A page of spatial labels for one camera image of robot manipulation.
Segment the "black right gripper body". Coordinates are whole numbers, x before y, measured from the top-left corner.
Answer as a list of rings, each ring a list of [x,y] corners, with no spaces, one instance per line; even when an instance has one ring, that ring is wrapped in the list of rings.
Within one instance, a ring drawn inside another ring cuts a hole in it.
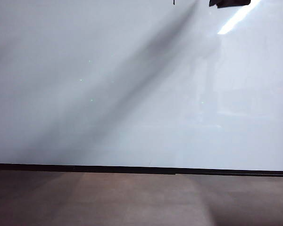
[[[240,7],[251,3],[251,0],[210,0],[209,6],[217,6],[217,8]]]

